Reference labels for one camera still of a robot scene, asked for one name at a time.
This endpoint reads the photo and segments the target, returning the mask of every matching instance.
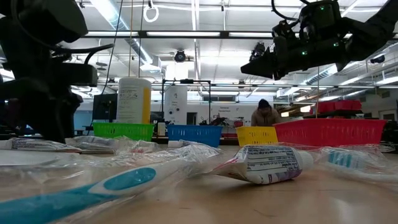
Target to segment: ceiling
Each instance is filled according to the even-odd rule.
[[[105,19],[103,13],[92,4],[95,0],[76,0],[82,3],[84,8],[81,11],[85,17],[86,24],[90,31],[111,31],[114,27]],[[122,0],[99,0],[111,1],[119,10]],[[192,12],[192,1],[197,5]],[[271,12],[271,0],[153,0],[153,5],[159,9],[159,17],[154,22],[147,22],[143,19],[143,10],[148,5],[148,1],[123,0],[121,9],[121,18],[132,30],[212,30],[212,31],[258,31],[270,32],[274,26],[282,19]],[[386,0],[340,0],[341,10],[344,11],[352,3],[357,3],[346,14],[347,17],[359,21],[369,19]],[[224,4],[224,12],[221,11],[221,5]],[[280,12],[289,17],[297,17],[303,4],[299,0],[275,0],[275,4]],[[155,10],[148,10],[149,19],[155,16]],[[99,44],[113,43],[113,38],[82,38],[74,43],[63,43],[71,48],[96,47]],[[162,65],[173,63],[172,56],[178,49],[182,49],[192,58],[188,64],[188,77],[196,79],[195,61],[200,62],[198,74],[202,80],[211,80],[212,82],[237,83],[239,80],[245,80],[246,83],[281,83],[281,84],[302,84],[312,76],[316,75],[318,68],[311,68],[307,71],[298,71],[291,73],[283,79],[275,82],[274,80],[254,77],[242,74],[240,67],[248,63],[251,50],[258,42],[263,42],[266,46],[272,45],[271,40],[264,39],[197,39],[197,56],[195,56],[194,39],[137,39],[137,43],[151,55],[160,57]],[[79,63],[84,61],[86,55],[76,55],[72,60]],[[110,50],[104,50],[91,58],[90,64],[95,67],[96,62],[102,62],[109,65],[104,67],[105,71],[99,71],[100,81],[104,81],[109,70],[110,78],[122,77],[146,77],[152,82],[159,82],[162,79],[160,72],[149,73],[139,69],[138,55],[131,50],[131,47],[124,39],[117,39],[114,48],[114,54],[111,57]],[[385,65],[394,63],[396,54],[394,51],[386,55]],[[327,65],[319,68],[320,72],[329,68]],[[381,67],[382,64],[368,65],[368,71]],[[320,85],[339,85],[350,78],[357,77],[366,73],[366,63],[358,63],[341,73],[330,75],[320,81]]]

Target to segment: table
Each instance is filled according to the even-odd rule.
[[[231,158],[239,148],[224,149]],[[398,156],[388,156],[398,161]],[[208,175],[156,187],[87,223],[395,224],[397,208],[398,194],[391,190],[320,170],[263,186]]]

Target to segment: ceiling duct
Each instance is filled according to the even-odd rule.
[[[114,0],[90,0],[98,12],[107,20],[107,22],[116,30],[118,26],[119,7]],[[119,19],[119,30],[130,31],[130,27],[126,24],[123,16]],[[137,39],[125,39],[131,46],[136,55],[139,55],[140,62],[143,64],[152,64],[152,57],[141,47]]]

